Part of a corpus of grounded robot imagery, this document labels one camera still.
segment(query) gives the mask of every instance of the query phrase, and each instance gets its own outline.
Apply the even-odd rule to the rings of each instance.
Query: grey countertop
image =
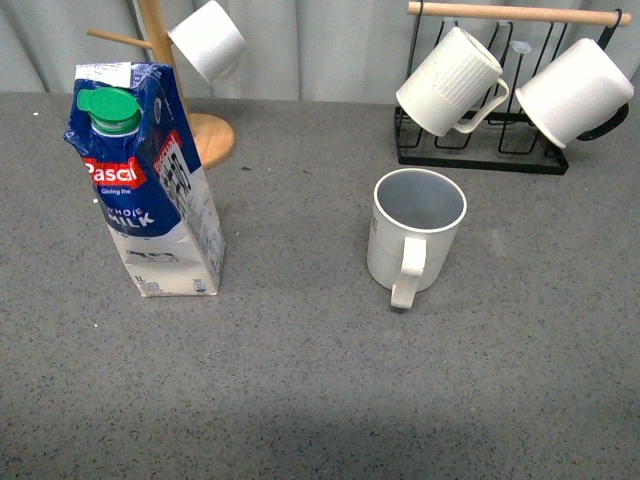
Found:
[[[436,169],[469,209],[400,313],[365,262],[392,107],[193,101],[237,135],[221,291],[143,299],[70,101],[0,95],[0,478],[640,477],[634,105],[564,176]]]

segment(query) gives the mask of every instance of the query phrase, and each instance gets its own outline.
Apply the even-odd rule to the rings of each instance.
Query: mug rim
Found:
[[[420,174],[428,175],[428,176],[431,176],[431,177],[438,177],[438,178],[444,180],[445,182],[447,182],[449,185],[451,185],[458,192],[458,194],[460,195],[460,198],[462,198],[462,211],[460,212],[460,215],[458,216],[458,218],[456,218],[453,222],[449,223],[448,225],[445,225],[444,227],[439,227],[439,228],[415,228],[415,227],[410,227],[409,225],[405,225],[404,223],[400,223],[395,218],[393,218],[391,215],[389,215],[386,212],[386,210],[384,208],[382,208],[382,205],[380,205],[380,200],[378,199],[378,189],[380,188],[380,185],[382,185],[382,183],[387,178],[392,177],[394,175],[398,175],[400,173],[404,173],[404,172],[419,172]],[[380,178],[380,180],[378,180],[378,182],[376,183],[376,187],[373,190],[373,200],[375,202],[376,207],[380,211],[380,213],[382,213],[382,215],[387,220],[389,220],[395,226],[402,228],[403,230],[407,230],[409,232],[414,232],[414,233],[426,234],[426,233],[445,232],[445,231],[450,230],[450,229],[456,227],[457,225],[459,225],[460,222],[462,222],[462,219],[464,218],[464,216],[467,213],[467,197],[465,197],[464,192],[462,191],[462,189],[453,180],[451,180],[450,178],[445,177],[441,173],[434,172],[433,170],[427,170],[425,168],[400,168],[400,169],[397,169],[397,170],[393,170],[393,171],[387,173],[386,175],[382,176],[382,178]]]
[[[473,35],[471,35],[469,32],[467,32],[465,29],[460,28],[460,27],[453,27],[451,29],[451,31],[459,31],[464,38],[466,38],[469,43],[475,47],[476,51],[478,53],[480,53],[482,55],[482,58],[485,58],[489,61],[490,63],[490,67],[492,67],[494,69],[494,71],[499,72],[500,75],[502,75],[504,72],[502,70],[502,65],[500,65],[500,62],[498,61],[498,59],[495,57],[495,55],[493,53],[491,53],[487,47],[485,47],[480,40],[478,40],[476,37],[474,37]]]

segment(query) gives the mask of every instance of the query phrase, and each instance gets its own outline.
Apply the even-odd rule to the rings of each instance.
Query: black metal mug rack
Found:
[[[429,5],[426,4],[424,0],[420,1],[419,4],[420,12],[424,12],[425,5]],[[622,19],[622,11],[618,9],[616,12],[617,20],[612,26],[604,27],[598,40],[598,45],[603,50],[606,48]],[[421,18],[422,15],[418,13],[414,21],[406,78],[409,78],[413,72],[413,60],[418,43]],[[440,42],[447,22],[458,26],[459,20],[457,17],[445,17],[442,19],[434,47]],[[546,63],[550,63],[556,58],[565,38],[567,27],[570,24],[569,22],[559,23],[554,21],[546,23],[548,23],[549,26],[546,30],[546,36],[540,52],[537,55],[531,77],[535,76],[539,71],[547,53],[551,53],[551,55],[547,55]],[[502,29],[506,29],[506,32],[503,32],[506,33],[506,41],[500,48],[496,45],[496,38]],[[567,171],[569,163],[563,151],[540,133],[521,108],[516,110],[513,106],[515,89],[518,85],[523,84],[519,83],[522,82],[522,79],[519,77],[521,76],[520,72],[523,61],[528,53],[526,51],[526,47],[528,46],[526,42],[512,40],[514,38],[514,30],[514,21],[496,21],[493,35],[489,43],[485,45],[492,53],[494,53],[496,49],[499,50],[499,54],[495,55],[494,53],[494,55],[498,58],[503,68],[512,51],[518,55],[515,73],[509,85],[509,97],[505,102],[506,111],[491,112],[482,122],[483,125],[469,134],[460,134],[452,130],[444,137],[436,137],[417,125],[401,107],[396,107],[394,129],[398,163],[413,166],[500,170],[549,175],[563,175]],[[558,39],[555,41],[555,45],[549,45],[554,31],[558,35]],[[493,90],[493,88],[486,92],[477,109],[467,112],[462,118],[473,118],[476,112],[482,108],[489,99],[491,90]],[[622,119],[626,116],[627,111],[627,105],[621,108],[619,113],[623,114]],[[590,132],[586,132],[578,138],[581,140],[590,140],[597,138],[597,136],[599,135],[590,135]]]

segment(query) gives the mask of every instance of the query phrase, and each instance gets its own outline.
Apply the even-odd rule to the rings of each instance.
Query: mug handle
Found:
[[[458,130],[460,133],[471,133],[473,132],[480,122],[484,120],[484,117],[489,115],[498,105],[504,102],[509,96],[509,86],[505,83],[504,80],[499,78],[497,80],[498,85],[500,85],[504,89],[504,93],[498,97],[495,97],[489,103],[487,103],[484,107],[482,107],[478,113],[474,115],[474,117],[469,120],[465,124],[456,123],[453,125],[453,128]]]
[[[627,118],[627,115],[629,115],[629,104],[625,103],[618,109],[616,113],[613,114],[613,117],[611,117],[599,127],[591,129],[588,132],[584,132],[578,137],[578,140],[587,142],[589,140],[595,140],[596,138],[600,138],[601,136],[606,135],[622,122],[624,122],[624,119]]]
[[[391,306],[411,308],[427,262],[427,241],[405,237],[400,276],[391,287]]]

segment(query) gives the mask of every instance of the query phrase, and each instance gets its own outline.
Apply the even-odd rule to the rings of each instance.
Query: cup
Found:
[[[376,184],[367,266],[391,289],[391,305],[411,308],[436,281],[467,211],[460,187],[439,173],[405,168]]]
[[[502,67],[478,40],[454,27],[396,92],[403,110],[423,129],[438,137],[453,128],[472,132],[509,96]],[[458,122],[493,85],[503,92],[467,123]]]
[[[234,62],[237,66],[238,56],[246,47],[227,12],[213,1],[193,12],[169,32],[169,37],[209,83],[234,67]]]
[[[620,125],[633,85],[594,40],[583,38],[515,94],[544,136],[565,148],[575,138],[593,140]]]

